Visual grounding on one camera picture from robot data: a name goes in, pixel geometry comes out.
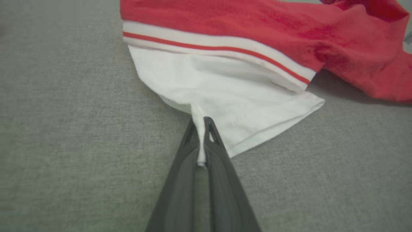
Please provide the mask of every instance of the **gray surface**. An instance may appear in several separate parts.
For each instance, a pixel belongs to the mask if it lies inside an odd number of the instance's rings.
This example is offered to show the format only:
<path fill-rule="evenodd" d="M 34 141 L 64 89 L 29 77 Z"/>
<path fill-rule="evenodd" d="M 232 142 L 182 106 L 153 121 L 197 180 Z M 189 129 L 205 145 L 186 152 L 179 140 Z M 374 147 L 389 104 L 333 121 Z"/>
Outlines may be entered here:
<path fill-rule="evenodd" d="M 189 116 L 139 81 L 118 11 L 1 0 L 0 231 L 144 230 Z M 263 231 L 412 231 L 412 108 L 328 75 L 321 110 L 233 159 Z"/>

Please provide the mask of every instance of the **white ribbed trim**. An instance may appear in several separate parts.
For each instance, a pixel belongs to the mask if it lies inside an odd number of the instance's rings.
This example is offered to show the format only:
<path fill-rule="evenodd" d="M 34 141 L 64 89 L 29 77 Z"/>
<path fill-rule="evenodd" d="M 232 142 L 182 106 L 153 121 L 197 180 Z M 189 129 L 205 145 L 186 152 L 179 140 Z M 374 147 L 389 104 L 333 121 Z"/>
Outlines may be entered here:
<path fill-rule="evenodd" d="M 275 75 L 276 77 L 272 80 L 274 83 L 296 92 L 305 90 L 307 82 L 311 81 L 316 74 L 314 70 L 298 64 L 280 51 L 251 39 L 232 36 L 209 36 L 134 21 L 124 21 L 123 32 L 124 41 L 131 45 L 182 53 L 234 57 L 261 65 L 280 74 L 280 76 Z M 165 43 L 162 40 L 167 40 L 171 43 Z M 225 48 L 216 49 L 216 47 L 226 47 L 234 51 L 226 50 Z M 237 49 L 250 52 L 246 54 Z M 277 66 L 273 62 L 259 58 L 259 56 L 252 55 L 251 53 L 268 57 L 280 65 Z"/>

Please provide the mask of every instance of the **clothing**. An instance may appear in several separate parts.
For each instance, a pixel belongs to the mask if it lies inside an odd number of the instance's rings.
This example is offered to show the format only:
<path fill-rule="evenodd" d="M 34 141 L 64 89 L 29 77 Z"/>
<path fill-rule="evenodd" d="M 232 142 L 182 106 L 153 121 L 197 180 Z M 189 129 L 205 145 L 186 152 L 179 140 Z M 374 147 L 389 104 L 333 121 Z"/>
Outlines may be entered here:
<path fill-rule="evenodd" d="M 279 74 L 251 62 L 132 45 L 129 50 L 139 78 L 165 103 L 192 115 L 200 141 L 203 117 L 213 118 L 230 157 L 279 135 L 325 102 L 273 84 Z M 201 143 L 198 164 L 205 161 Z"/>
<path fill-rule="evenodd" d="M 371 97 L 412 102 L 409 13 L 395 0 L 121 0 L 121 15 L 128 43 L 247 60 L 293 91 L 326 68 Z"/>

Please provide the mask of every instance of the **red fabric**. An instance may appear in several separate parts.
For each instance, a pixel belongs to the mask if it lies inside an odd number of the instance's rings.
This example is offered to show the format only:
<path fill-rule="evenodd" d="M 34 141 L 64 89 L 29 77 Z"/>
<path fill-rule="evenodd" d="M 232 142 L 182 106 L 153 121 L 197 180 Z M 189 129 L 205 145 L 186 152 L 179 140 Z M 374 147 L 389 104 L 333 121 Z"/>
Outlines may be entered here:
<path fill-rule="evenodd" d="M 395 0 L 121 0 L 124 20 L 253 39 L 315 71 L 326 68 L 375 98 L 412 102 L 409 19 Z"/>

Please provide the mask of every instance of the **white fabric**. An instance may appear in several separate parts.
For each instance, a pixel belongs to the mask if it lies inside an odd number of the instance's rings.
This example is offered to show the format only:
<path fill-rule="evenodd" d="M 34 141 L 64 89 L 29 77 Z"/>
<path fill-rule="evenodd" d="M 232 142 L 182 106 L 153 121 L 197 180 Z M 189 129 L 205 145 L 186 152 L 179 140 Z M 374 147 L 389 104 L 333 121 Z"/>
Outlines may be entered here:
<path fill-rule="evenodd" d="M 167 104 L 192 115 L 200 141 L 203 117 L 215 121 L 230 157 L 279 135 L 324 104 L 309 92 L 273 84 L 279 74 L 250 62 L 131 45 L 129 50 L 140 79 Z M 201 146 L 198 164 L 204 165 Z"/>

